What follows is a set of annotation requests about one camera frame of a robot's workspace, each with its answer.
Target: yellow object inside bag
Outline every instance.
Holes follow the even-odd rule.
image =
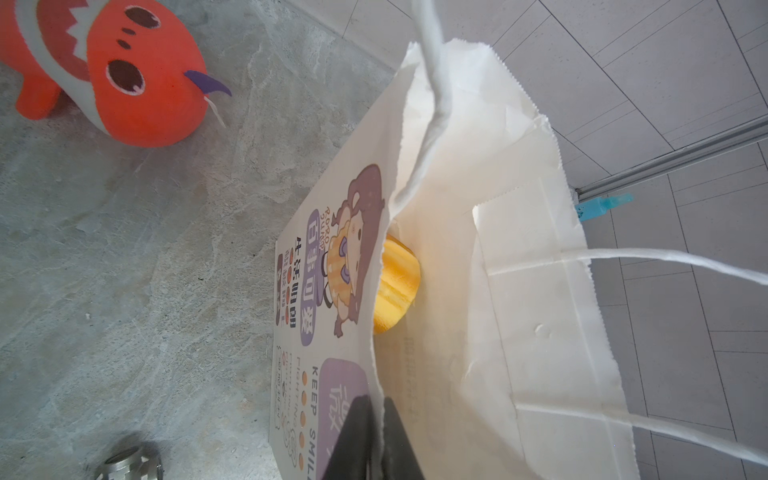
[[[384,240],[381,283],[373,309],[373,332],[391,329],[406,314],[422,281],[421,267],[413,252],[392,235]]]

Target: blue marker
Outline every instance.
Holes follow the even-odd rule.
[[[611,208],[619,205],[628,204],[634,200],[632,194],[619,195],[618,197],[593,198],[576,206],[576,213],[580,221],[605,215]]]

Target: gray stone surface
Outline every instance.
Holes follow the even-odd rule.
[[[93,478],[153,442],[170,480],[275,478],[274,240],[391,78],[272,0],[168,0],[233,91],[166,148],[0,66],[0,472]]]

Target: paper bag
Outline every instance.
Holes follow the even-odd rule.
[[[276,243],[270,443],[322,478],[349,404],[391,396],[426,478],[638,478],[630,427],[548,120],[487,45],[446,46],[453,112],[397,217],[434,109],[418,45]],[[419,259],[411,309],[372,336],[387,232]]]

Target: plush toy fin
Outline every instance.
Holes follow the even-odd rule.
[[[51,113],[60,93],[61,88],[50,78],[26,75],[16,110],[30,120],[40,120]]]

